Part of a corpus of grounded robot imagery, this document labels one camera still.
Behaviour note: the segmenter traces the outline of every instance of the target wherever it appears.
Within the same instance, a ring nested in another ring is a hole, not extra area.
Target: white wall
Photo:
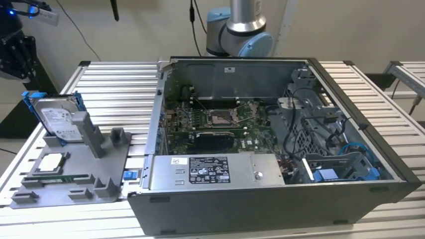
[[[351,60],[380,73],[388,61],[425,60],[425,0],[298,0],[275,55]]]
[[[58,26],[22,18],[23,32],[34,36],[39,60],[59,88],[81,60],[97,61],[85,46],[55,1],[46,0],[58,10]],[[229,0],[198,0],[203,21],[210,8],[229,6]],[[189,0],[118,0],[119,21],[113,19],[107,0],[59,0],[87,43],[102,61],[155,61],[171,55],[197,55],[189,22]],[[262,14],[267,30],[278,34],[283,0],[263,0]],[[195,34],[201,52],[205,34],[198,17]]]

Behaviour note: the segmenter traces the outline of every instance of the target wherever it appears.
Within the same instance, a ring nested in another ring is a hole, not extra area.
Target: hard drive
[[[49,136],[57,136],[66,142],[82,140],[77,126],[71,124],[71,115],[85,111],[81,95],[47,95],[46,93],[22,93],[29,110],[35,114]]]

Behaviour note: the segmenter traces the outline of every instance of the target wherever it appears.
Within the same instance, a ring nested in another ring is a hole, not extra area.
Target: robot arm
[[[207,12],[206,52],[210,56],[263,57],[272,38],[264,31],[260,0],[230,0]]]

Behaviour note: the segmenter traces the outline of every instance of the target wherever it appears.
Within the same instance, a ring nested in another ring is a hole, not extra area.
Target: white label
[[[55,136],[62,140],[81,140],[77,126],[71,124],[71,115],[65,109],[43,108],[41,113]]]
[[[225,67],[223,72],[225,73],[234,73],[234,67]]]
[[[43,108],[41,109],[41,113],[50,126],[57,124],[63,124],[63,123],[70,124],[71,115],[67,110],[55,109],[55,108]]]
[[[63,140],[81,140],[81,134],[75,125],[54,126],[54,134]]]
[[[260,0],[254,1],[254,14],[256,16],[260,14]]]
[[[187,158],[171,158],[171,164],[187,164]]]

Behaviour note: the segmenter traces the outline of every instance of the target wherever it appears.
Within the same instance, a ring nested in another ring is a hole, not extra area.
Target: blue cable
[[[342,146],[339,152],[338,152],[338,155],[340,155],[340,154],[343,153],[343,150],[344,150],[348,146],[358,146],[358,147],[360,147],[360,148],[366,151],[366,153],[368,154],[370,159],[374,161],[374,157],[372,157],[372,155],[371,155],[371,153],[370,153],[367,147],[366,147],[362,143],[347,143],[347,144],[344,144],[344,145]]]

